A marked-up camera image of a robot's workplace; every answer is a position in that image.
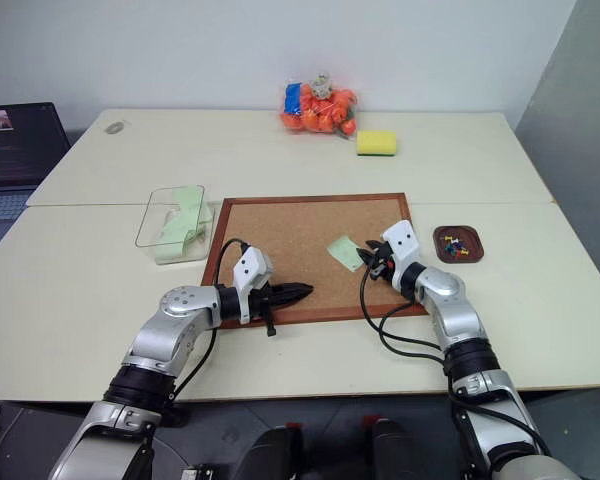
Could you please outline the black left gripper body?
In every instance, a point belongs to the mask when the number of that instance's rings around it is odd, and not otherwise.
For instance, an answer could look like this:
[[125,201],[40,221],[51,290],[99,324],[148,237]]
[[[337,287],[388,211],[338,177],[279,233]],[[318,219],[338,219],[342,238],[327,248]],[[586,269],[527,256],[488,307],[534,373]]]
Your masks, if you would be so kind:
[[252,289],[249,294],[250,319],[252,321],[262,321],[268,337],[274,337],[277,334],[271,304],[272,293],[271,285],[266,283],[262,288]]

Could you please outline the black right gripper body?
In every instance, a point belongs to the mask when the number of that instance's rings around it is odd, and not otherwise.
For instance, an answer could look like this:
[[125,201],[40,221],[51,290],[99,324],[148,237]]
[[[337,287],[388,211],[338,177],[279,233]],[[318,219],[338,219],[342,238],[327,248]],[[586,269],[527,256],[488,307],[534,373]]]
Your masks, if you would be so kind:
[[371,279],[378,280],[382,278],[386,281],[391,281],[395,272],[395,262],[391,247],[384,245],[374,248],[371,255]]

